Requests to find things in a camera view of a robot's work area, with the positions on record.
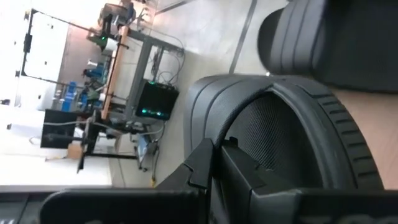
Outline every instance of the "chair backrest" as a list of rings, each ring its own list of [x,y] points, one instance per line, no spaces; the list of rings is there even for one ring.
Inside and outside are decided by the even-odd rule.
[[[396,93],[397,21],[398,1],[294,0],[276,29],[269,28],[272,47],[260,53],[268,60],[260,58],[274,74],[311,75],[342,88]]]

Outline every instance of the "white wall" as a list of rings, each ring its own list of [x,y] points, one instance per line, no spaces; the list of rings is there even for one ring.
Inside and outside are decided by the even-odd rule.
[[[0,114],[4,118],[0,120],[0,192],[111,186],[108,159],[87,158],[79,174],[78,161],[45,161],[63,157],[67,151],[41,149],[29,142],[30,136],[41,135],[44,112],[0,105]],[[6,130],[7,123],[13,123],[11,130]]]

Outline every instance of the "floor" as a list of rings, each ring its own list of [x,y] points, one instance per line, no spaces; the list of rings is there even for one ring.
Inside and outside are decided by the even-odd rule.
[[[268,14],[286,4],[285,0],[159,0],[159,13],[153,18],[153,30],[150,34],[175,45],[183,45],[186,58],[177,82],[180,96],[160,144],[156,172],[158,183],[173,172],[184,158],[182,117],[188,87],[202,77],[221,73],[265,75],[266,70],[257,56],[257,31]],[[164,57],[160,69],[175,73],[178,70],[175,64],[175,57]],[[335,93],[362,129],[385,187],[398,188],[398,179],[394,175],[394,170],[398,169],[398,165],[394,163],[398,149],[393,140],[396,139],[398,117],[393,115],[396,110],[377,110],[386,105],[398,105],[398,98],[389,96],[386,99],[380,96],[386,99],[380,101],[378,96],[356,95],[338,90]],[[362,100],[368,102],[367,105],[361,106]],[[384,132],[374,133],[374,129],[381,126],[379,119],[386,117],[393,121],[383,122],[389,128],[384,129]],[[122,148],[131,148],[127,140],[123,142]],[[136,164],[131,161],[121,161],[121,165],[124,186],[149,186],[151,170],[147,173],[139,172]]]

